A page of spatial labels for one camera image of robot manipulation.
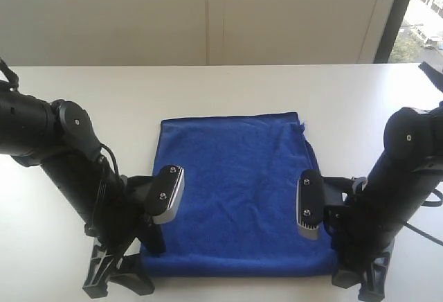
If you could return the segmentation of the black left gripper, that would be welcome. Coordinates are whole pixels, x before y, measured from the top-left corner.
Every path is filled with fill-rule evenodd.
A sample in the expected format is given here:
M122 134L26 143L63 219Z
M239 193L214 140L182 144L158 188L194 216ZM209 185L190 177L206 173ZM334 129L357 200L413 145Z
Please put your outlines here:
M161 226L144 213L127 187L129 178L114 172L96 150L88 157L79 150L63 151L44 159L40 167L84 221L94 237L87 277L82 289L91 299L108 295L108 282L139 296L154 292L140 254L125 255L133 238L155 255L166 251Z

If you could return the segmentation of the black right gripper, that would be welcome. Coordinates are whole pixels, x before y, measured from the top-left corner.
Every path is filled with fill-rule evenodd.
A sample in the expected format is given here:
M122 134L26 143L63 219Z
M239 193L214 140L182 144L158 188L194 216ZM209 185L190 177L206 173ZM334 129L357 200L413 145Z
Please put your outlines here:
M332 285L361 285L360 301L383 301L395 236L436 189L436 171L376 163L363 179L326 177L323 185L324 225L338 254Z

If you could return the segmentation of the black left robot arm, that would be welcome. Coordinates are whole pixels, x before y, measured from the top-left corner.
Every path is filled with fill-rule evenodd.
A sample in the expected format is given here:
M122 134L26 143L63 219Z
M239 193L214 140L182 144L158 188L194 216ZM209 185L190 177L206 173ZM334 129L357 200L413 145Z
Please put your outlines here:
M40 167L83 220L84 232L94 240L83 284L89 297L106 297L109 283L140 296L153 293L141 256L127 255L127 249L139 240L156 254L165 251L161 229L147 207L157 178L122 176L81 106L3 92L1 153L23 167Z

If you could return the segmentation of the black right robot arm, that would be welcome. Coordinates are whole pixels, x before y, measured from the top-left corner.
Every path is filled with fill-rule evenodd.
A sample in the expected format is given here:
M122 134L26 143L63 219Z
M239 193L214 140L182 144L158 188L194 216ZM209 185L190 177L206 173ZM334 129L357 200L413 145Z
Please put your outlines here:
M384 299L395 237L442 182L442 108L401 108L388 119L383 144L368 176L338 186L347 197L324 210L338 256L332 282L359 285L360 301Z

